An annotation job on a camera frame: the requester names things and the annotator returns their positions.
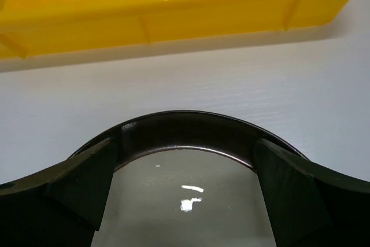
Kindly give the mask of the dark rimmed grey plate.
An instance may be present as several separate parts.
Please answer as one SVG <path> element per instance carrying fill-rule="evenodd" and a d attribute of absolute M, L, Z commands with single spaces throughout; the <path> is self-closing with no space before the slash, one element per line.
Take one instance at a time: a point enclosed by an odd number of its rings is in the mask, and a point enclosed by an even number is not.
<path fill-rule="evenodd" d="M 167 111 L 120 123 L 86 142 L 111 139 L 118 155 L 93 246 L 275 246 L 254 147 L 257 125 L 200 111 Z"/>

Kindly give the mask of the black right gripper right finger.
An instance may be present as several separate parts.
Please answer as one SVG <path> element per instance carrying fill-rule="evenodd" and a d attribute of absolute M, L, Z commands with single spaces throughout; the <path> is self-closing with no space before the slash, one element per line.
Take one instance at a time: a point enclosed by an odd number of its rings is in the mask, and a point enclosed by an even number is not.
<path fill-rule="evenodd" d="M 369 246 L 369 182 L 265 139 L 254 165 L 277 246 Z"/>

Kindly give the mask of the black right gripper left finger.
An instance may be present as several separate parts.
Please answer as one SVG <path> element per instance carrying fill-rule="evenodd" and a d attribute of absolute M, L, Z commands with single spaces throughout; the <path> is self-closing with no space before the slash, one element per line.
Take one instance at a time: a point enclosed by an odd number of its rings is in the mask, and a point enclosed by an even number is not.
<path fill-rule="evenodd" d="M 110 139 L 1 184 L 1 246 L 90 246 L 117 159 Z"/>

